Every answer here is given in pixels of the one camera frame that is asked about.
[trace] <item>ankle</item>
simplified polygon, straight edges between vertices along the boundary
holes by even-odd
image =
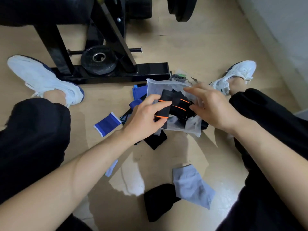
[[[43,98],[49,100],[52,103],[59,103],[62,105],[66,105],[65,93],[61,90],[54,89],[52,91],[44,92]]]
[[[234,94],[238,93],[239,91],[244,92],[247,88],[245,80],[241,77],[233,77],[227,80],[229,83],[229,94],[233,96]]]

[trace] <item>plastic bag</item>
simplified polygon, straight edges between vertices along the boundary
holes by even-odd
[[[155,81],[153,79],[147,79],[148,82],[148,92],[147,96],[151,94],[162,94],[163,90],[169,90],[172,91],[172,89],[175,89],[176,91],[180,91],[186,96],[189,100],[193,101],[194,104],[200,105],[201,100],[199,100],[196,96],[187,93],[183,90],[183,87],[192,86],[193,83],[197,83],[198,81],[192,78],[191,82],[189,78],[187,79],[187,76],[182,72],[178,74],[174,74],[169,80],[163,80],[163,81]],[[195,134],[197,137],[200,137],[201,135],[201,121],[202,119],[196,115],[194,117],[190,117],[187,119],[185,128],[183,125],[178,122],[178,118],[175,116],[170,116],[168,118],[168,126],[167,130],[171,131],[184,131],[186,133]]]

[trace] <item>forearm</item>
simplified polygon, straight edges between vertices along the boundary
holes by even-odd
[[[1,230],[55,230],[131,141],[116,131],[0,205]]]
[[[231,133],[249,152],[295,217],[308,229],[308,161],[255,121],[245,118]]]

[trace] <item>hand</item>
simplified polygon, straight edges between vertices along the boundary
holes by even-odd
[[[132,139],[133,143],[137,143],[149,137],[161,128],[167,121],[167,118],[161,118],[157,122],[154,122],[154,114],[171,105],[171,101],[158,102],[152,104],[154,100],[159,100],[160,95],[149,95],[140,105],[134,107],[133,113],[122,128],[123,133],[129,139]]]
[[[230,133],[245,119],[222,93],[210,85],[198,83],[193,87],[185,87],[184,91],[202,99],[204,107],[191,105],[190,109],[215,128]]]

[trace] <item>weight plate hole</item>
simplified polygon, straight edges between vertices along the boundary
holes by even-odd
[[[96,53],[92,57],[93,61],[95,62],[102,62],[103,60],[105,60],[105,58],[106,58],[106,55],[104,53]]]

